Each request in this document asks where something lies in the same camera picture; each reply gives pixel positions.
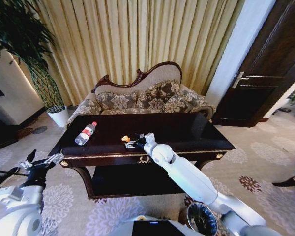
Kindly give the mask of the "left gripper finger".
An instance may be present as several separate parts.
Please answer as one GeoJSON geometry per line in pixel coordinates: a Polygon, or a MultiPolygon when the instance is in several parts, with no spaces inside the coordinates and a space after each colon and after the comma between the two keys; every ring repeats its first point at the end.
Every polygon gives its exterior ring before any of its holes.
{"type": "Polygon", "coordinates": [[[33,162],[33,166],[36,168],[50,169],[50,168],[53,168],[58,163],[60,163],[63,160],[63,158],[64,158],[64,155],[62,153],[56,153],[47,159],[33,162]]]}
{"type": "Polygon", "coordinates": [[[33,166],[33,160],[35,158],[36,150],[34,149],[25,159],[25,161],[20,162],[20,166],[25,170],[33,166]]]}

